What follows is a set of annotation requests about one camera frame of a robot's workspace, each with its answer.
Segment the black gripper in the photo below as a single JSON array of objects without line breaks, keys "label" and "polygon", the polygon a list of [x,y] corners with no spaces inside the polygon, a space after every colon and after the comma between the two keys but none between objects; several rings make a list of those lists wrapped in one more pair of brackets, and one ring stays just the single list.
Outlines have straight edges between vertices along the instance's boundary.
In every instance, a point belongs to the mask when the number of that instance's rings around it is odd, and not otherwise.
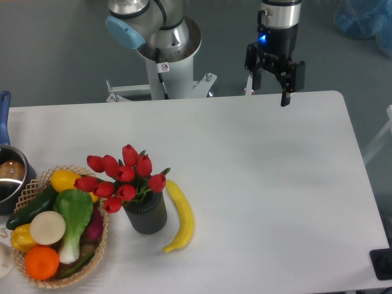
[{"label": "black gripper", "polygon": [[252,77],[251,89],[256,91],[261,88],[260,61],[265,60],[265,70],[276,77],[282,88],[281,106],[288,106],[292,94],[302,90],[305,81],[306,63],[292,61],[298,24],[289,28],[270,28],[260,24],[257,29],[258,42],[247,46],[244,63]]}]

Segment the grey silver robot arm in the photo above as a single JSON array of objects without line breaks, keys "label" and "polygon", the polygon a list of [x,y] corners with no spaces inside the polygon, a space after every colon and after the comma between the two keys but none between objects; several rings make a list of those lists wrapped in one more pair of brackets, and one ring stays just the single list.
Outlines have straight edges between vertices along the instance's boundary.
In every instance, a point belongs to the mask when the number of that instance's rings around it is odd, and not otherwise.
[{"label": "grey silver robot arm", "polygon": [[[194,80],[194,56],[202,43],[200,28],[184,14],[182,1],[109,1],[105,25],[124,47],[145,60],[153,100],[207,97],[216,76]],[[273,74],[282,88],[281,106],[304,87],[306,65],[294,62],[301,1],[262,1],[257,41],[247,46],[246,94],[261,87],[262,72]]]}]

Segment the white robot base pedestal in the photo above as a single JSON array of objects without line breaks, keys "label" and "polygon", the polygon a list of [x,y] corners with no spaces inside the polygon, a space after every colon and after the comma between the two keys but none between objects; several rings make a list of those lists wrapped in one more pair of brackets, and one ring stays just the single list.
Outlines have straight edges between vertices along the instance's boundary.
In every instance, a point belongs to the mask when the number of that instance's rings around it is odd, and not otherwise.
[{"label": "white robot base pedestal", "polygon": [[208,72],[194,80],[194,56],[202,44],[200,28],[185,16],[175,28],[160,29],[144,39],[134,28],[115,17],[105,24],[110,34],[123,46],[137,50],[145,60],[149,85],[111,89],[112,96],[150,93],[152,100],[211,97],[217,75]]}]

